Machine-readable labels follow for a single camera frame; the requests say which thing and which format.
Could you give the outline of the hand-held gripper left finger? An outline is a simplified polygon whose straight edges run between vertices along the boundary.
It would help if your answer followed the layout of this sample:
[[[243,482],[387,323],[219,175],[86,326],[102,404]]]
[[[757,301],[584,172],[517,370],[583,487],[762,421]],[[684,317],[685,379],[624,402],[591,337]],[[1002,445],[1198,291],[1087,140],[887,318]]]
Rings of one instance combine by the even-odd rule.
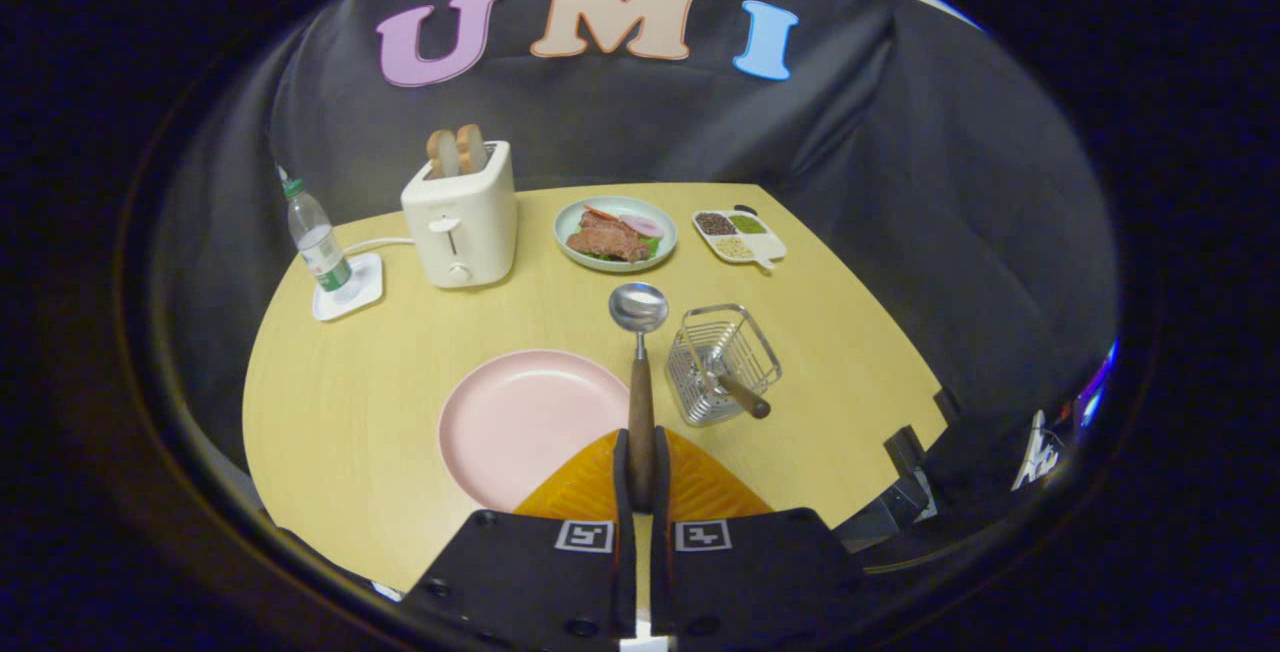
[[[470,514],[399,606],[460,649],[617,649],[636,633],[628,436],[613,430],[513,512]]]

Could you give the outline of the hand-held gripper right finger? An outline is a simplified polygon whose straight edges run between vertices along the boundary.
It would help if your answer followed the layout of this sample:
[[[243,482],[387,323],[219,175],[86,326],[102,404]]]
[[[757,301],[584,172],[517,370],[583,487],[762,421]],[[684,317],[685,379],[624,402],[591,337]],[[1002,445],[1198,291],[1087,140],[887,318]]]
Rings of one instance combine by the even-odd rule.
[[[709,453],[655,432],[653,630],[676,649],[823,649],[863,570],[812,509],[768,509]]]

